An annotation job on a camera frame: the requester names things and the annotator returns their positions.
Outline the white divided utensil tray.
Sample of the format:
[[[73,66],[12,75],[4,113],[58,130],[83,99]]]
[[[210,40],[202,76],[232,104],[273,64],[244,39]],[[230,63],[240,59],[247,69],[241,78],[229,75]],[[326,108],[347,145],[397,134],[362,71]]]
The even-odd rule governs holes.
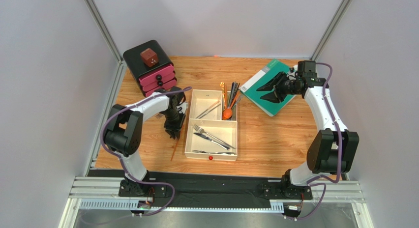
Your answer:
[[[220,101],[220,106],[215,110],[211,111],[209,114],[204,116],[201,119],[197,119],[197,115],[202,113],[206,108],[211,104],[215,103],[217,100]],[[201,159],[209,160],[209,156],[213,157],[212,161],[236,161],[239,152],[239,143],[238,143],[238,117],[237,117],[237,107],[234,107],[233,116],[228,120],[222,120],[222,112],[224,110],[223,96],[222,91],[220,90],[198,90],[195,89],[192,91],[191,102],[190,102],[190,112],[188,119],[186,143],[185,143],[185,156],[188,159]],[[225,150],[222,147],[207,141],[197,135],[194,135],[196,132],[193,128],[193,125],[196,124],[202,127],[205,131],[211,133],[217,138],[227,142],[228,144],[235,147],[230,150]],[[202,150],[206,152],[234,152],[236,155],[217,155],[217,154],[203,154],[203,153],[194,153],[192,150]]]

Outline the green notebook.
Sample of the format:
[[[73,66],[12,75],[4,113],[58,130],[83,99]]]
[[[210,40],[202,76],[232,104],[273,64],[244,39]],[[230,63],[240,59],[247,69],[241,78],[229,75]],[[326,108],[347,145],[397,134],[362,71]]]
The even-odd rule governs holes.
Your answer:
[[[271,60],[239,88],[241,93],[269,116],[275,116],[295,95],[274,94],[280,77],[292,77],[298,66],[289,67],[277,59]]]

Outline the orange spoon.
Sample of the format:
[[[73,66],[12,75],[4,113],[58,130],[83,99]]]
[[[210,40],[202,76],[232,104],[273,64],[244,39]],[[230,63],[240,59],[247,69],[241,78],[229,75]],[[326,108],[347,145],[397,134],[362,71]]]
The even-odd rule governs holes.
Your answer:
[[[233,110],[232,109],[229,109],[228,107],[222,112],[222,120],[228,120],[228,119],[230,119],[231,117],[233,116]]]

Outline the black pink drawer box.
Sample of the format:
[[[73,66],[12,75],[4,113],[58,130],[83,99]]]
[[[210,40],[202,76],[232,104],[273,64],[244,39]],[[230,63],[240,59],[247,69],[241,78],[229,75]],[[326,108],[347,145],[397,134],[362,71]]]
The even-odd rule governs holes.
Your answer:
[[[174,64],[156,40],[131,48],[122,57],[145,97],[177,84]]]

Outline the silver fork diagonal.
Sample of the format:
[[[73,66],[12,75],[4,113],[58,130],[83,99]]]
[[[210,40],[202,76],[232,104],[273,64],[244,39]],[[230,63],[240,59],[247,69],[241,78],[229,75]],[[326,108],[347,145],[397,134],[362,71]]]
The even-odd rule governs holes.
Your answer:
[[[227,147],[227,148],[229,148],[229,149],[231,149],[231,148],[235,149],[235,147],[234,147],[234,146],[232,146],[232,145],[228,144],[227,142],[225,142],[225,141],[223,141],[223,140],[221,140],[221,139],[217,138],[216,136],[212,135],[211,133],[209,133],[209,132],[205,131],[202,127],[200,127],[200,126],[198,126],[198,125],[194,124],[194,125],[193,125],[193,128],[194,128],[194,130],[195,130],[198,134],[201,134],[201,135],[206,135],[206,137],[207,137],[207,138],[209,138],[209,139],[213,139],[214,141],[218,141],[218,142],[220,142],[222,145],[224,145],[225,147]]]

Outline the black spoon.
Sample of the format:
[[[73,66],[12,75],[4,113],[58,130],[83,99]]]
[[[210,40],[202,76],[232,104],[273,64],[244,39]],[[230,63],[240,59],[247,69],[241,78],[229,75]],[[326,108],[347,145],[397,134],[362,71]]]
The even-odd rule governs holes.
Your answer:
[[[229,102],[228,102],[228,107],[230,107],[232,100],[234,98],[234,92],[235,92],[235,88],[236,88],[236,82],[232,82],[232,86],[231,86],[231,91],[230,91],[230,98],[229,98]]]

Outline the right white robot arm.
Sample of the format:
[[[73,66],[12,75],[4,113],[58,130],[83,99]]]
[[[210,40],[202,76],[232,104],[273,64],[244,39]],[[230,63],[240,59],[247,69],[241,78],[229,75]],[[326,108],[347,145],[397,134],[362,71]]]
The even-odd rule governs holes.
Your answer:
[[[276,104],[287,95],[301,95],[312,111],[318,133],[306,161],[289,171],[290,183],[296,186],[320,178],[337,183],[341,174],[351,169],[355,157],[359,136],[348,130],[333,105],[329,90],[332,72],[327,63],[304,60],[292,75],[279,73],[257,89],[266,92],[262,100]]]

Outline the silver fork front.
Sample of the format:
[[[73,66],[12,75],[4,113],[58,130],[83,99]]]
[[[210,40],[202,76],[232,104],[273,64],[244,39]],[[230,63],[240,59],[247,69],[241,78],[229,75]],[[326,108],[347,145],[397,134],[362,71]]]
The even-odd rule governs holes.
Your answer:
[[[206,152],[202,150],[192,150],[194,153],[203,153],[203,154],[217,154],[217,155],[236,155],[234,152]]]

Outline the gold ornate spoon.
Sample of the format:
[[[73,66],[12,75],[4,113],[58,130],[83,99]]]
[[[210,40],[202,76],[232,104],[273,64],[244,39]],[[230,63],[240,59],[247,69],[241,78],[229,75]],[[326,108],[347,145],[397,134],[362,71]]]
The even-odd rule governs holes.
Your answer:
[[[227,108],[227,104],[228,104],[228,99],[227,99],[227,90],[226,90],[226,86],[224,82],[220,83],[220,87],[221,87],[221,91],[222,91],[222,96],[223,96],[223,103],[224,103],[224,109]]]

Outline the brown cube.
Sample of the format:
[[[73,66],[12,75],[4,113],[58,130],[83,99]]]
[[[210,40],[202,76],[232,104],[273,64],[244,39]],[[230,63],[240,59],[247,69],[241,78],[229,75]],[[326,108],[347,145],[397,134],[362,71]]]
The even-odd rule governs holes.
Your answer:
[[[140,53],[140,57],[147,67],[153,67],[159,62],[157,53],[151,48],[147,48],[142,51]]]

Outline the orange chopstick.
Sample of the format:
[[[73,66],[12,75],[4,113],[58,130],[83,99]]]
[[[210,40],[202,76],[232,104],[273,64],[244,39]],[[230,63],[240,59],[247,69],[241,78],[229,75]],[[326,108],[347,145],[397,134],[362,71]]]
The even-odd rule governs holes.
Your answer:
[[[173,152],[172,152],[172,155],[171,155],[170,161],[173,161],[173,158],[174,158],[174,156],[175,156],[175,154],[176,154],[176,150],[177,150],[177,147],[178,147],[178,145],[179,145],[179,142],[180,142],[180,140],[177,140],[177,141],[176,141],[176,143],[175,143],[175,145],[174,145],[174,147],[173,147]]]

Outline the silver table knife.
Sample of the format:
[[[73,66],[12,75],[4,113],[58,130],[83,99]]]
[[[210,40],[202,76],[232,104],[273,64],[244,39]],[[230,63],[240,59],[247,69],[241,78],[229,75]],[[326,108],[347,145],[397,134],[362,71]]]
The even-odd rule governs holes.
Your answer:
[[[229,148],[228,146],[226,146],[226,145],[224,145],[224,144],[221,144],[221,143],[217,142],[216,140],[213,140],[213,139],[211,139],[211,138],[209,138],[209,137],[207,137],[207,136],[205,136],[205,135],[203,135],[203,134],[201,134],[201,133],[197,133],[197,132],[195,132],[195,133],[194,133],[194,135],[197,135],[197,136],[199,136],[199,137],[201,137],[201,138],[203,138],[203,139],[205,139],[205,140],[207,140],[207,141],[210,141],[211,143],[214,143],[214,144],[216,144],[216,145],[218,145],[218,146],[222,147],[222,148],[223,148],[223,149],[225,149],[225,150],[230,150],[230,148]]]

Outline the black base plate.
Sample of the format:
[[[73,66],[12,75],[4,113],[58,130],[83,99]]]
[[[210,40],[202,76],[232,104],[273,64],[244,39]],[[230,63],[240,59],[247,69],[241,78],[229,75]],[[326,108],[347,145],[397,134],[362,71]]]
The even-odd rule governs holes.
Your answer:
[[[126,180],[122,170],[91,170],[89,177],[117,179],[120,197],[145,197],[155,206],[170,208],[269,208],[270,200],[312,200],[311,188],[292,185],[288,177],[249,177],[150,171],[140,186]]]

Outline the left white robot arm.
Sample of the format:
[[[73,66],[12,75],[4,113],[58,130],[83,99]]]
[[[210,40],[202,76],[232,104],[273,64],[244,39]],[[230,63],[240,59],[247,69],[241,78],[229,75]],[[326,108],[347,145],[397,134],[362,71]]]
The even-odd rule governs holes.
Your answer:
[[[166,120],[165,132],[174,140],[180,139],[185,121],[185,92],[177,86],[170,91],[158,90],[145,99],[128,105],[114,105],[100,132],[100,143],[110,154],[116,156],[123,167],[126,180],[140,186],[155,185],[148,181],[148,170],[137,152],[142,136],[143,123],[149,118],[162,114]]]

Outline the aluminium frame rail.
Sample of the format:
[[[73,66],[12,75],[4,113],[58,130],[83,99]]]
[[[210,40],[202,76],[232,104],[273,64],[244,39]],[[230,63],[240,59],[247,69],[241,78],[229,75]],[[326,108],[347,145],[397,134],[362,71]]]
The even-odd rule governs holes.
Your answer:
[[[164,211],[276,213],[295,223],[310,219],[324,204],[342,203],[351,204],[360,228],[373,227],[357,181],[296,186],[280,178],[151,172],[138,183],[120,171],[102,171],[74,179],[60,226],[75,224],[81,208],[127,210],[131,216]]]

